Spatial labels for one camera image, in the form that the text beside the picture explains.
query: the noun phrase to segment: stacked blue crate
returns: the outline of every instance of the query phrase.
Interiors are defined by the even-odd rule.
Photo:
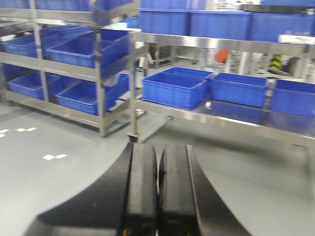
[[[261,5],[315,6],[315,0],[260,0]]]
[[[205,0],[142,0],[140,28],[148,33],[189,35],[189,11],[203,10],[205,4]]]
[[[108,111],[116,105],[116,100],[129,90],[129,76],[120,74],[118,83],[112,87],[105,87],[105,110]],[[96,84],[93,82],[80,82],[56,95],[62,106],[78,111],[98,115],[98,102]]]
[[[100,11],[108,11],[131,0],[97,0],[96,7]],[[90,0],[36,0],[37,9],[63,11],[92,11]]]

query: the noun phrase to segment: shelf rack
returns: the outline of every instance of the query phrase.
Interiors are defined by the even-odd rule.
[[[30,9],[0,8],[0,20],[19,22],[24,24],[31,23],[35,33],[38,58],[30,58],[0,52],[0,80],[2,78],[2,85],[3,87],[5,87],[2,63],[39,70],[41,73],[45,100],[42,101],[27,97],[18,93],[8,91],[6,88],[4,88],[2,92],[5,101],[13,101],[54,115],[58,115],[63,118],[71,119],[83,124],[97,127],[99,129],[100,135],[102,137],[105,137],[108,134],[107,127],[111,123],[113,123],[126,109],[128,109],[129,100],[124,101],[124,103],[122,103],[120,106],[116,106],[115,109],[111,110],[110,112],[104,111],[106,102],[104,101],[105,86],[104,81],[102,81],[101,79],[99,63],[99,58],[101,56],[100,29],[104,25],[119,22],[123,18],[136,15],[137,8],[139,8],[140,5],[140,1],[137,0],[132,3],[119,6],[115,9],[103,12],[98,11],[98,9],[96,8],[97,3],[95,0],[90,0],[91,9],[93,9],[93,11],[91,12],[39,10],[36,9],[35,0],[29,1],[31,6]],[[95,68],[88,68],[43,59],[39,34],[41,24],[78,25],[92,27],[96,38]],[[99,115],[90,115],[50,102],[48,97],[45,72],[95,82],[97,89]]]
[[[315,46],[164,35],[141,32],[132,32],[130,34],[130,38],[130,48],[134,48],[134,43],[138,41],[144,42],[146,44],[156,43],[168,44],[172,46],[197,47],[204,49],[227,49],[250,53],[280,54],[304,58],[315,57]],[[130,65],[133,65],[135,60],[132,54],[133,52],[131,52],[130,55]],[[136,73],[134,66],[130,67],[130,76],[131,132],[128,135],[133,142],[137,142],[139,139],[139,134],[137,132],[138,129],[136,120],[136,109],[140,109],[143,111],[149,111],[166,116],[192,120],[221,128],[227,128],[234,131],[245,132],[260,137],[284,141],[307,148],[315,148],[315,119],[271,112],[266,109],[262,109],[262,112],[264,114],[263,119],[260,122],[253,123],[249,121],[247,117],[227,118],[226,114],[222,114],[222,116],[214,115],[211,110],[206,108],[205,103],[207,101],[202,102],[200,104],[200,107],[193,111],[160,105],[153,102],[147,102],[141,100],[141,94],[138,94],[138,90],[136,89]],[[239,105],[235,104],[232,110],[238,108],[241,109]],[[278,122],[276,124],[274,122],[270,122],[268,120],[268,117],[270,116],[276,116]]]

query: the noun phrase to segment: steel shelf frame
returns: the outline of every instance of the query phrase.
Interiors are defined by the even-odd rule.
[[[0,83],[4,87],[2,96],[6,102],[12,101],[29,107],[36,108],[63,118],[71,119],[83,124],[97,127],[102,137],[108,135],[107,127],[113,123],[124,111],[129,108],[129,100],[125,101],[110,112],[105,112],[106,101],[104,80],[101,79],[101,35],[100,29],[107,24],[115,23],[121,19],[137,14],[140,0],[119,6],[109,11],[98,11],[96,1],[90,0],[91,12],[81,11],[56,11],[36,9],[35,0],[29,0],[30,9],[0,8],[0,20],[12,21],[24,24],[32,24],[35,33],[37,58],[30,58],[15,54],[0,52]],[[90,26],[95,33],[95,68],[60,63],[45,60],[42,56],[40,30],[41,24],[51,25],[79,25]],[[10,92],[5,88],[5,79],[2,63],[22,66],[39,70],[44,88],[44,100],[38,100],[18,93]],[[73,109],[69,109],[50,102],[45,72],[74,77],[80,80],[96,83],[98,102],[98,116],[90,115]]]
[[[187,46],[205,49],[228,49],[234,51],[250,52],[250,53],[268,53],[290,55],[304,58],[315,58],[315,46],[292,45],[284,43],[266,43],[252,42],[230,39],[202,38],[191,36],[177,36],[132,32],[130,34],[130,48],[134,47],[136,41],[157,44],[168,44],[174,46]],[[134,58],[130,57],[130,65],[134,65]],[[193,111],[183,110],[175,107],[160,105],[153,102],[140,100],[141,95],[136,89],[136,70],[134,66],[130,67],[130,90],[131,90],[131,132],[128,133],[133,141],[138,141],[138,127],[136,120],[136,109],[149,111],[153,113],[163,114],[167,116],[182,118],[186,120],[196,121],[212,126],[228,128],[234,131],[245,132],[260,137],[284,141],[295,145],[315,148],[315,135],[308,135],[303,132],[292,132],[274,128],[271,125],[255,124],[244,122],[236,119],[219,117],[207,112],[203,109],[195,109]]]

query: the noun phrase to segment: gray floor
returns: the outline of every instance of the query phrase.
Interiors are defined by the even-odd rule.
[[[169,118],[146,114],[143,136]],[[32,132],[14,132],[36,127]],[[88,126],[22,107],[0,106],[0,235],[21,236],[32,219],[91,184],[128,142],[126,127],[107,139]],[[192,144],[206,175],[254,236],[314,236],[315,213],[307,159],[301,147],[181,119],[147,141]],[[47,161],[47,154],[67,154]]]

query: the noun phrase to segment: shelf leg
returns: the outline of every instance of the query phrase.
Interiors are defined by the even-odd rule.
[[[199,56],[199,64],[200,69],[204,69],[208,64],[208,49],[200,48],[200,56]]]
[[[225,63],[225,69],[224,69],[225,73],[230,73],[231,72],[231,64],[232,64],[232,52],[230,52],[227,55],[227,59],[226,59],[226,63]]]
[[[99,134],[102,137],[106,137],[107,135],[107,127],[105,124],[105,107],[106,107],[106,94],[105,88],[102,84],[101,78],[101,65],[100,65],[100,57],[101,57],[101,34],[100,28],[94,27],[95,33],[95,77],[96,77],[96,97],[97,97],[97,110],[98,110],[98,120],[99,120]]]
[[[149,43],[145,43],[145,50],[146,50],[146,56],[144,58],[143,77],[148,76],[148,70],[149,70],[149,64],[150,64],[148,56],[151,56]]]
[[[240,61],[240,67],[238,70],[239,75],[245,75],[246,74],[246,62],[248,61],[248,52],[241,52],[241,61]]]
[[[302,64],[302,71],[301,71],[301,79],[303,80],[303,82],[307,82],[307,77],[310,71],[310,65],[311,65],[311,59],[304,58],[303,64]]]
[[[6,91],[6,80],[4,74],[3,64],[0,63],[0,102],[2,102],[5,106],[9,106],[9,101],[5,96]]]
[[[135,43],[130,43],[130,55],[129,55],[129,69],[130,69],[130,126],[131,131],[127,135],[130,138],[131,142],[138,141],[138,132],[137,132],[137,113],[134,107],[134,101],[136,100],[136,85],[137,85],[137,74],[135,68]]]
[[[31,6],[31,15],[33,19],[33,27],[34,27],[34,33],[35,33],[37,58],[40,59],[40,67],[43,67],[44,65],[43,51],[42,51],[42,44],[41,44],[41,39],[40,39],[41,26],[38,23],[36,23],[37,12],[36,12],[35,0],[30,0],[30,6]],[[48,93],[46,73],[44,71],[40,71],[40,77],[41,77],[41,83],[43,85],[44,99],[46,102],[49,102],[49,93]]]
[[[171,45],[171,65],[174,66],[176,60],[177,46]]]

